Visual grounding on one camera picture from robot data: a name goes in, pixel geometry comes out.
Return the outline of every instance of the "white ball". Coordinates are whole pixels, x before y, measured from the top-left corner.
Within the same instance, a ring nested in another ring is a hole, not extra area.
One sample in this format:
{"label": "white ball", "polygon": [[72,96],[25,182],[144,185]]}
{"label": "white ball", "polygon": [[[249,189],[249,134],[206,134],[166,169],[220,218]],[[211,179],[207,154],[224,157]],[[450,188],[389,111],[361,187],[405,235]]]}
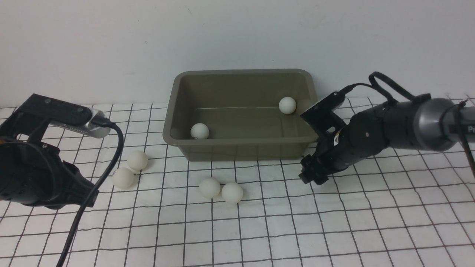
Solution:
{"label": "white ball", "polygon": [[296,108],[297,103],[289,96],[282,98],[279,102],[279,110],[284,114],[292,114]]}
{"label": "white ball", "polygon": [[133,173],[127,168],[119,168],[112,174],[112,183],[120,189],[129,188],[133,184],[133,181]]}
{"label": "white ball", "polygon": [[127,159],[127,164],[131,169],[140,171],[143,168],[147,167],[148,164],[148,157],[142,151],[136,150],[129,154],[129,158]]}
{"label": "white ball", "polygon": [[224,201],[230,204],[237,204],[241,201],[243,195],[244,191],[242,187],[235,182],[227,183],[223,186],[223,190],[221,191],[221,196]]}
{"label": "white ball", "polygon": [[207,139],[209,136],[209,129],[205,124],[195,124],[190,132],[193,139]]}
{"label": "white ball", "polygon": [[206,178],[199,184],[201,195],[207,199],[212,199],[219,195],[221,185],[214,178]]}

